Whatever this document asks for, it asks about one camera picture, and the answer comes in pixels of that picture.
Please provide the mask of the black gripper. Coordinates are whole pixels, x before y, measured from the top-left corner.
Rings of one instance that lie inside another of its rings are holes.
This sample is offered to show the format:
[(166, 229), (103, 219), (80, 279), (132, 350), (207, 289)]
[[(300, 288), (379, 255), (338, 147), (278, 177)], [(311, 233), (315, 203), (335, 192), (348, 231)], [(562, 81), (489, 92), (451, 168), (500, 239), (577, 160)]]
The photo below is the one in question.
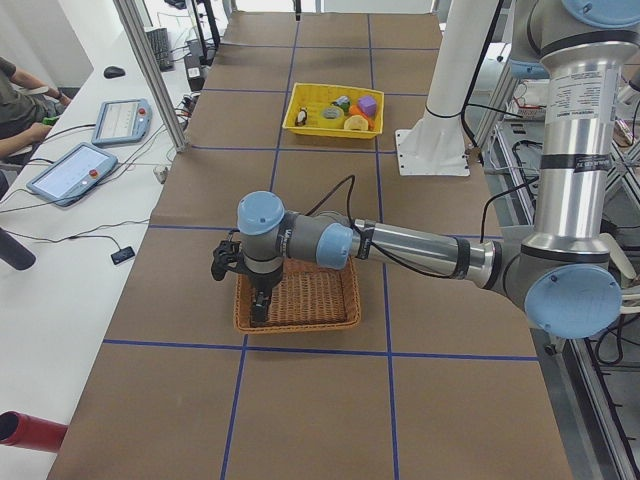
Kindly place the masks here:
[(270, 298), (273, 290), (281, 283), (283, 270), (268, 273), (251, 272), (249, 281), (255, 297), (251, 304), (251, 325), (263, 326), (269, 317)]

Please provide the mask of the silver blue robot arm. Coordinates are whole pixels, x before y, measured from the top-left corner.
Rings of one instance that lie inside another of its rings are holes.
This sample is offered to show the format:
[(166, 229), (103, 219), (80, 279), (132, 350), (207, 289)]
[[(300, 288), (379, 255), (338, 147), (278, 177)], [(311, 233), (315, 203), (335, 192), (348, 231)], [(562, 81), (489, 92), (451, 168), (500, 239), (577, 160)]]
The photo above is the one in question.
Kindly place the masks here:
[(342, 269), (349, 258), (396, 262), (497, 292), (531, 324), (564, 339), (591, 336), (621, 312), (600, 237), (621, 68), (639, 47), (635, 1), (521, 1), (512, 53), (550, 77), (534, 226), (519, 246), (420, 232), (336, 214), (302, 215), (274, 194), (238, 206), (238, 269), (255, 291), (253, 320), (268, 316), (287, 258)]

